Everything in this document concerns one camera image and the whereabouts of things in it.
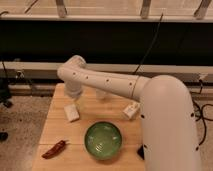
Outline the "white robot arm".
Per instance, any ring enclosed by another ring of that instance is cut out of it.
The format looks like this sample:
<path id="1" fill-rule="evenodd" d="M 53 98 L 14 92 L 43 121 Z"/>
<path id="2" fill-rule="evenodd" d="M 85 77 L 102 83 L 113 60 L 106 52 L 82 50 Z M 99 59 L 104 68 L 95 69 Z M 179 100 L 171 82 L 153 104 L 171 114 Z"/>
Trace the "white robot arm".
<path id="1" fill-rule="evenodd" d="M 202 171 L 193 101 L 179 79 L 92 71 L 79 55 L 57 75 L 72 98 L 86 85 L 140 103 L 146 171 Z"/>

